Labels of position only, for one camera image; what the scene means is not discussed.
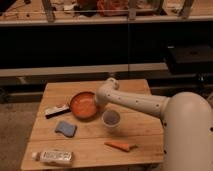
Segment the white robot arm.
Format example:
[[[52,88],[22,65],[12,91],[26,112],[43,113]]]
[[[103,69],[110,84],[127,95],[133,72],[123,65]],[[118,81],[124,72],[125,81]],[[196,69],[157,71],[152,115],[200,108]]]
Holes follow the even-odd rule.
[[[95,102],[117,104],[163,122],[163,171],[213,171],[213,108],[202,96],[123,92],[116,79],[108,78],[97,89]]]

